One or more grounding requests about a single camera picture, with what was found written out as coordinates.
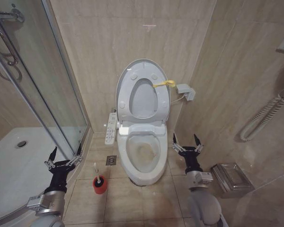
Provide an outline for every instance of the beige marble wall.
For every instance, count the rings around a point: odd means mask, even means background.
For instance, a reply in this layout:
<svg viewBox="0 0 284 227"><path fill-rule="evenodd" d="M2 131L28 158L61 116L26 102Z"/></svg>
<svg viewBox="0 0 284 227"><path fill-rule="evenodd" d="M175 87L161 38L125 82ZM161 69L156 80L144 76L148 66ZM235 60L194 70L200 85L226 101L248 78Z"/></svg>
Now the beige marble wall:
<svg viewBox="0 0 284 227"><path fill-rule="evenodd" d="M51 0L95 132L104 132L115 89L132 61L156 61L188 83L216 0ZM178 95L172 90L172 99ZM174 129L181 103L172 106Z"/></svg>
<svg viewBox="0 0 284 227"><path fill-rule="evenodd" d="M39 125L12 83L0 77L0 140L13 128Z"/></svg>
<svg viewBox="0 0 284 227"><path fill-rule="evenodd" d="M205 148L204 168L236 161L257 190L221 200L230 226L284 226L284 107L250 142L242 127L284 87L284 0L218 0L190 80L193 102L184 103L176 133Z"/></svg>

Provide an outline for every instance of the yellow strap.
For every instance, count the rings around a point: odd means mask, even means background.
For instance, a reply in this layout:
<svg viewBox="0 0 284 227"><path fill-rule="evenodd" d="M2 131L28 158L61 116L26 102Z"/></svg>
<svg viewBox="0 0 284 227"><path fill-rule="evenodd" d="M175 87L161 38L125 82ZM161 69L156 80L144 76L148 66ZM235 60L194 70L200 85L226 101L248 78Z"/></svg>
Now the yellow strap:
<svg viewBox="0 0 284 227"><path fill-rule="evenodd" d="M167 86L170 86L170 87L175 87L176 86L176 82L174 80L165 80L162 83L154 84L152 86L153 87L158 87L158 86L163 86L163 85L167 85Z"/></svg>

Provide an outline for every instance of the toilet brush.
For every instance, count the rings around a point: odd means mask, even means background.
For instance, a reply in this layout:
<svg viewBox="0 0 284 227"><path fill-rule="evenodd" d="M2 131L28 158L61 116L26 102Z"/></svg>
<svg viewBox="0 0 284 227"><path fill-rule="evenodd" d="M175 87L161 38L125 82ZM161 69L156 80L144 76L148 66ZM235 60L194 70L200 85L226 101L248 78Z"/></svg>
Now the toilet brush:
<svg viewBox="0 0 284 227"><path fill-rule="evenodd" d="M107 189L107 180L104 178L104 176L99 175L99 170L97 168L97 164L94 163L94 170L96 177L93 180L93 187L96 194L103 194Z"/></svg>

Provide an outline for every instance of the toilet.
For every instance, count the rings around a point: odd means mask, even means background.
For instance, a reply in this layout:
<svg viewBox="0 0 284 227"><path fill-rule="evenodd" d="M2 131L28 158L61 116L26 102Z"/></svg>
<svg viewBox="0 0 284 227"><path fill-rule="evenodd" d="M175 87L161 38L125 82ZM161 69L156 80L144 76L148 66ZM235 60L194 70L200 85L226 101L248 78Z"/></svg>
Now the toilet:
<svg viewBox="0 0 284 227"><path fill-rule="evenodd" d="M119 157L126 174L138 186L155 183L165 170L170 89L153 87L165 80L157 63L139 59L125 68L118 81Z"/></svg>

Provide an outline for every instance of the hose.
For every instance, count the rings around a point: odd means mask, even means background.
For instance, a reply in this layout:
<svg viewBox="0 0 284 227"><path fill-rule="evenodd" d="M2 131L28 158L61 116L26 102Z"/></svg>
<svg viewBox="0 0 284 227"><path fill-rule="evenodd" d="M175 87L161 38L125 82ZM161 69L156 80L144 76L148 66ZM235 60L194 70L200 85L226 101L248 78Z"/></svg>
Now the hose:
<svg viewBox="0 0 284 227"><path fill-rule="evenodd" d="M269 101L269 103L264 106L260 112L251 119L248 124L242 129L240 133L240 139L243 141L252 140L264 127L268 124L268 122L275 116L275 114L284 106L284 96L281 96L279 93L277 97L273 98ZM248 135L245 136L247 131L249 131L260 119L264 116L258 126Z"/></svg>

